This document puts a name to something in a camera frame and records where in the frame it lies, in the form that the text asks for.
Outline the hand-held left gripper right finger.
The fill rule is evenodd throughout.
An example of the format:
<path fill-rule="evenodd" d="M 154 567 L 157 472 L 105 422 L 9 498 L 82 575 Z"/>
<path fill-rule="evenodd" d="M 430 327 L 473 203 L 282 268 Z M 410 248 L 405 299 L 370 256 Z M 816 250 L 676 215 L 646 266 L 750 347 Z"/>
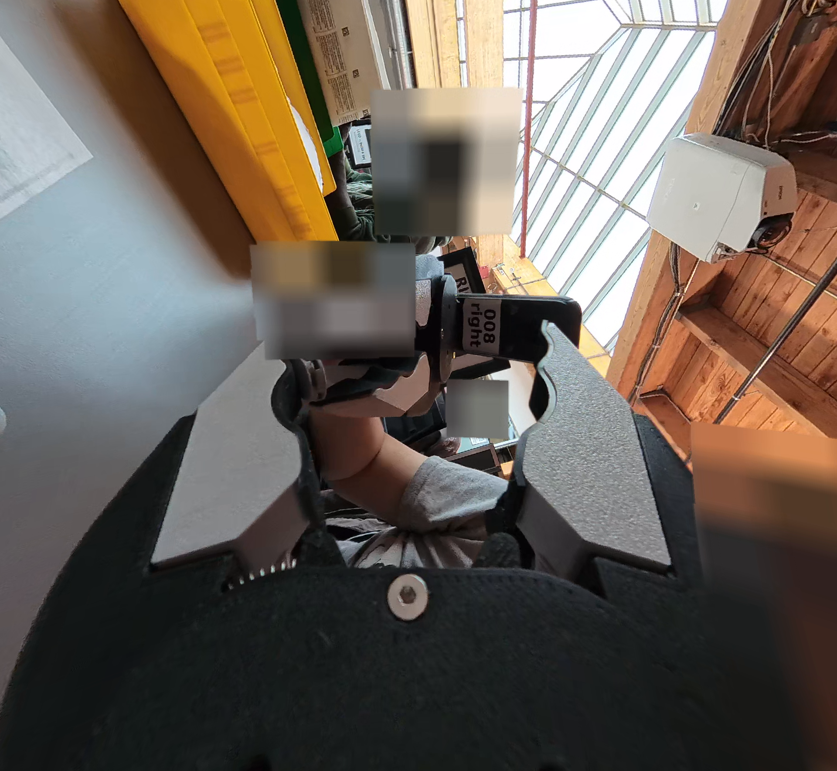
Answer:
<path fill-rule="evenodd" d="M 554 324 L 538 374 L 548 406 L 526 431 L 516 518 L 539 572 L 578 577 L 592 556 L 656 573 L 671 564 L 633 412 Z"/>

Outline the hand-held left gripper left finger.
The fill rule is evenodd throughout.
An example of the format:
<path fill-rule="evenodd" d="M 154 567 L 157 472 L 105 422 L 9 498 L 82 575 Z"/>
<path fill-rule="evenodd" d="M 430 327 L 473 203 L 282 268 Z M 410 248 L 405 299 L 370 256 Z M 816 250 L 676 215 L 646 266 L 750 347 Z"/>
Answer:
<path fill-rule="evenodd" d="M 310 364 L 247 358 L 199 406 L 173 481 L 154 567 L 231 553 L 246 578 L 295 566 L 321 522 L 320 479 L 299 411 Z"/>

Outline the white paper sheet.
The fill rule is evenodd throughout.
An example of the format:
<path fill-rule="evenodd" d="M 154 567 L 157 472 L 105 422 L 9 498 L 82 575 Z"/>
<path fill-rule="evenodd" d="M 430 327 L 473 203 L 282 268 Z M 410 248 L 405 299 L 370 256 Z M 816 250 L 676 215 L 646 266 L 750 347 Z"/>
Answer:
<path fill-rule="evenodd" d="M 309 132 L 307 126 L 306 126 L 305 121 L 303 120 L 303 118 L 299 114 L 299 112 L 296 110 L 296 107 L 293 106 L 293 104 L 290 102 L 290 99 L 288 97 L 286 97 L 286 99 L 287 99 L 291 114 L 294 117 L 294 120 L 296 122 L 299 137 L 300 137 L 300 139 L 302 141 L 302 144 L 305 148 L 308 160 L 310 162 L 311 169 L 313 170 L 313 173 L 316 177 L 320 193 L 322 193 L 325 185 L 324 185 L 324 180 L 323 180 L 323 177 L 322 177 L 322 171 L 321 171 L 321 167 L 320 167 L 318 152 L 317 152 L 317 149 L 316 149 L 316 142 L 312 138 L 312 136 L 311 136 L 311 134 L 310 134 L 310 132 Z"/>

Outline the yellow plastic bin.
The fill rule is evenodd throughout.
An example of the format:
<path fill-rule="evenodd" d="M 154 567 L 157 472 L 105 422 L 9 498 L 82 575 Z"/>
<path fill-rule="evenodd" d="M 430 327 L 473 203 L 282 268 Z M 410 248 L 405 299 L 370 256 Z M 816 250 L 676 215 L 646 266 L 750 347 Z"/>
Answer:
<path fill-rule="evenodd" d="M 254 239 L 336 241 L 336 185 L 276 0 L 118 2 Z M 316 142 L 322 193 L 286 97 Z"/>

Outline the green plastic bin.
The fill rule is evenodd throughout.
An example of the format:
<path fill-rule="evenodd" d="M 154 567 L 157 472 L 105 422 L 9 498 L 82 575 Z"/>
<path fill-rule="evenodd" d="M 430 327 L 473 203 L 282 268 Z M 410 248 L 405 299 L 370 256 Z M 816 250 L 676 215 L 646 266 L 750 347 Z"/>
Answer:
<path fill-rule="evenodd" d="M 330 123 L 327 103 L 320 86 L 315 61 L 310 51 L 306 29 L 297 0 L 276 0 L 284 24 L 290 48 L 305 89 L 308 103 L 316 123 L 327 157 L 342 150 L 343 142 L 338 128 Z"/>

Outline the small marker sign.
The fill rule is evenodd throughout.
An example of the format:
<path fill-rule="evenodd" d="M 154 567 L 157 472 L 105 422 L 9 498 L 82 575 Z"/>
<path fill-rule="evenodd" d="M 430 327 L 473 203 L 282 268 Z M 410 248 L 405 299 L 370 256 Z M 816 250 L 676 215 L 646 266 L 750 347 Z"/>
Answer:
<path fill-rule="evenodd" d="M 369 119 L 350 124 L 345 152 L 355 171 L 371 171 L 371 122 Z"/>

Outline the white printed cardboard box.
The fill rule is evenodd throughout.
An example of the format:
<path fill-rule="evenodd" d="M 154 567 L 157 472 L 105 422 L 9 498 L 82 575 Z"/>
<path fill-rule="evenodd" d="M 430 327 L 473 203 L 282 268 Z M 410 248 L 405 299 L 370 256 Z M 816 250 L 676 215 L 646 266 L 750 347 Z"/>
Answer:
<path fill-rule="evenodd" d="M 371 94 L 390 88 L 381 6 L 372 0 L 297 0 L 330 122 L 371 116 Z"/>

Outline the white lego instruction booklet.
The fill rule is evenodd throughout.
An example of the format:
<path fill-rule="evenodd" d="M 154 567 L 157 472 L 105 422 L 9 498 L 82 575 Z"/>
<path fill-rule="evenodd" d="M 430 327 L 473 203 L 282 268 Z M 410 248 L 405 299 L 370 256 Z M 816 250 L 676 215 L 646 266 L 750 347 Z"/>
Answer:
<path fill-rule="evenodd" d="M 1 43 L 1 216 L 53 186 L 91 153 L 10 47 Z"/>

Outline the red ceiling pipe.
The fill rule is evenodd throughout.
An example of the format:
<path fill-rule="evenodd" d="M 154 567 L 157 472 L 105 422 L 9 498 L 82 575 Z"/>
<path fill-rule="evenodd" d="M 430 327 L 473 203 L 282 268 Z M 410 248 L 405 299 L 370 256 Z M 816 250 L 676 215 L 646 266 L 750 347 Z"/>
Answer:
<path fill-rule="evenodd" d="M 525 124 L 523 128 L 523 158 L 521 171 L 521 234 L 519 242 L 519 254 L 521 259 L 527 257 L 527 231 L 528 231 L 528 205 L 530 192 L 530 164 L 531 164 L 531 134 L 534 102 L 534 78 L 536 44 L 538 30 L 538 0 L 530 0 L 528 42 L 527 42 L 527 83 L 525 93 Z"/>

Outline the white ceiling projector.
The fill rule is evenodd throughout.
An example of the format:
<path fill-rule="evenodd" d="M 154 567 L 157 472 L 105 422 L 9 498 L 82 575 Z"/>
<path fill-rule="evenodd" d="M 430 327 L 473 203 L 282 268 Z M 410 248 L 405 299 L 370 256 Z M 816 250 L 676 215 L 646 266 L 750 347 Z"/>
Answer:
<path fill-rule="evenodd" d="M 695 258 L 719 263 L 784 240 L 797 204 L 795 170 L 780 154 L 695 133 L 669 142 L 647 221 Z"/>

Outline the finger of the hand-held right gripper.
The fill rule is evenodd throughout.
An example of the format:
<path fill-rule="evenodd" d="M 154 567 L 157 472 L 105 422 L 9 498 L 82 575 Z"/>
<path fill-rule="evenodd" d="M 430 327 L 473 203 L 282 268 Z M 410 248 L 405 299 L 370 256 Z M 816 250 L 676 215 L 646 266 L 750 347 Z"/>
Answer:
<path fill-rule="evenodd" d="M 396 418 L 425 413 L 439 383 L 427 356 L 326 361 L 327 395 L 313 409 L 343 419 Z"/>

